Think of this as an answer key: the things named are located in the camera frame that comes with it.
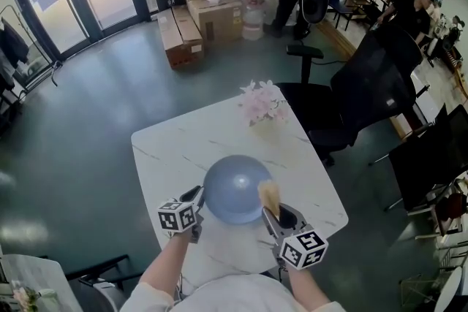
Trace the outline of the blue chair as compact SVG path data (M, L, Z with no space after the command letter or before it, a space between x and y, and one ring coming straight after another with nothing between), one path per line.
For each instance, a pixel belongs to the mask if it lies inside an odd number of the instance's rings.
M333 20L335 21L335 28L338 28L339 21L341 20L341 18L346 19L347 24L344 29L346 31L350 21L352 20L352 17L354 15L357 15L356 10L357 10L356 7L347 6L346 1L329 0L327 13L332 12L334 14Z

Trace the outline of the person's left forearm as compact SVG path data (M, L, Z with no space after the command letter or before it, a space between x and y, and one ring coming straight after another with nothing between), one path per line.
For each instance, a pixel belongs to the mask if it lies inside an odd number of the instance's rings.
M174 234L142 274L139 283L148 284L153 289L173 297L191 239L190 231Z

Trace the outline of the pink artificial flowers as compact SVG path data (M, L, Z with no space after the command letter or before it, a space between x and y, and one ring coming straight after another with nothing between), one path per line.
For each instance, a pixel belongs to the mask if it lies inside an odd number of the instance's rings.
M249 126L262 121L287 122L290 107L281 90L271 80L251 81L241 88L239 108Z

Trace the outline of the yellow sponge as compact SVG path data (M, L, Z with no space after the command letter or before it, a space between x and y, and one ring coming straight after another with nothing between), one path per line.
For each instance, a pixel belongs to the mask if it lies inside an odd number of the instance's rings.
M263 211L270 213L276 219L280 219L279 186L272 180L264 180L258 186L258 194Z

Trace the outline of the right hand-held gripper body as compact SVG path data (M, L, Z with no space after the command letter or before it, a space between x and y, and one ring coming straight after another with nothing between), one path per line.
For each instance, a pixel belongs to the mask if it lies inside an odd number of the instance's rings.
M279 237L273 247L273 256L280 265L305 270L322 261L328 250L328 241L311 226Z

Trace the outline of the white round stool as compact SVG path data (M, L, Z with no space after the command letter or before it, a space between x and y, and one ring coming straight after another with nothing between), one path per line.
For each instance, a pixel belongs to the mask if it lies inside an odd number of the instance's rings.
M434 312L445 312L455 296L468 296L468 266L458 266L442 287Z

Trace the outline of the grey chair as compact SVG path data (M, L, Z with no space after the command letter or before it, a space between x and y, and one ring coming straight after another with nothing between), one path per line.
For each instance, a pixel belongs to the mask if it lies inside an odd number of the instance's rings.
M83 312L119 312L142 275L128 254L65 274Z

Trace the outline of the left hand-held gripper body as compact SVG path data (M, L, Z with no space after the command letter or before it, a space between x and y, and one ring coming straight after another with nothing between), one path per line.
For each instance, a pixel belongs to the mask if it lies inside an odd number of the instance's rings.
M190 243L198 243L202 231L202 216L195 203L172 199L163 202L158 207L157 214L161 229L169 237L189 233Z

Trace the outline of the cream flower vase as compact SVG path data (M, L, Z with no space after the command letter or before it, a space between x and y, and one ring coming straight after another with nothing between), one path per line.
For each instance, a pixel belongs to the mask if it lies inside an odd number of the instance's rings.
M281 131L279 122L275 119L263 119L250 126L252 132L264 140L272 140L278 137Z

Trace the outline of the black mesh office chair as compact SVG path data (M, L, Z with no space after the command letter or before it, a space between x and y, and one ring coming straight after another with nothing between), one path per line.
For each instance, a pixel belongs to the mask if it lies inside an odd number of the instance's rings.
M423 203L435 185L448 185L468 171L468 111L463 105L443 113L420 135L389 154L406 210Z
M352 147L358 133L412 108L416 90L411 79L422 61L415 40L401 27L385 24L368 32L329 85L309 82L321 50L288 45L287 54L301 58L301 80L278 87L320 160L334 164L332 153Z

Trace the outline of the black clothes rack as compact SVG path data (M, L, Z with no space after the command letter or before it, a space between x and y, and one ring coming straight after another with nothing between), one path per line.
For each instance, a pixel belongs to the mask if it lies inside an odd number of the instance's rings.
M22 17L11 4L0 10L0 29L11 31L19 42L21 52L24 51L23 45L27 47L25 61L19 58L12 65L12 79L15 84L12 94L16 95L18 100L25 99L28 94L48 78L57 87L55 74L63 67L63 63L46 55L23 22Z

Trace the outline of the blue big plate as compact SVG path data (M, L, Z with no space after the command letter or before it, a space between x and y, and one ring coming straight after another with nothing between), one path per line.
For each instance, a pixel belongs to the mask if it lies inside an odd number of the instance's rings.
M226 156L215 162L204 180L204 200L211 213L226 224L242 225L262 215L258 186L272 176L251 156Z

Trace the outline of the person's white shirt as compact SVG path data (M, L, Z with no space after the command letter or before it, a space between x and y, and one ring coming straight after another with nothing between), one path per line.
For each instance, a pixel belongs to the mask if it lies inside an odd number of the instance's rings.
M120 312L308 312L278 281L264 275L229 275L180 302L147 283L138 284Z

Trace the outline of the wooden chair red seat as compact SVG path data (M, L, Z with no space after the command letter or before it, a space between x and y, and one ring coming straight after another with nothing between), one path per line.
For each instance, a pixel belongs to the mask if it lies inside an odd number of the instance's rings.
M464 231L464 218L468 217L468 172L464 172L447 185L434 188L434 234L436 237Z

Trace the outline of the clear water jug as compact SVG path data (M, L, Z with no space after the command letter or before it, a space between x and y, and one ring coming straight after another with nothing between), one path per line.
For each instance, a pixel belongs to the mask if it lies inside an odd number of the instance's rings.
M242 37L245 40L256 41L263 37L264 11L257 5L248 4L243 10Z

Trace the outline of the grey marble table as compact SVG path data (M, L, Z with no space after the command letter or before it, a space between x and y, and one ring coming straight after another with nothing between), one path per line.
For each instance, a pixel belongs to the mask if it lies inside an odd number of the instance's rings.
M42 296L38 312L83 312L61 265L53 260L19 254L0 255L0 264L13 289L31 289Z

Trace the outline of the person's right forearm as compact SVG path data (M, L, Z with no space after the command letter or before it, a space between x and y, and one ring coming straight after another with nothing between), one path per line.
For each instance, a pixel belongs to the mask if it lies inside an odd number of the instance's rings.
M287 271L295 299L308 312L313 312L331 302L307 269L297 270L288 265Z

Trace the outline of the hanging dark clothes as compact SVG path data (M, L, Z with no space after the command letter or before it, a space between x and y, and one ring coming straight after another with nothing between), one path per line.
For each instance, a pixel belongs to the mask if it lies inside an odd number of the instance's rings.
M0 85L5 90L11 91L15 84L12 76L7 70L9 64L13 69L18 68L18 62L28 61L29 46L25 43L19 33L4 19L0 20Z

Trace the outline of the long cardboard box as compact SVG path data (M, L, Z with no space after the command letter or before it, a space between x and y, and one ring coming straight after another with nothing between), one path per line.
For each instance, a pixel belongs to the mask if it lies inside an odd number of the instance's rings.
M204 57L203 38L186 6L174 6L161 11L157 20L172 69L180 69Z

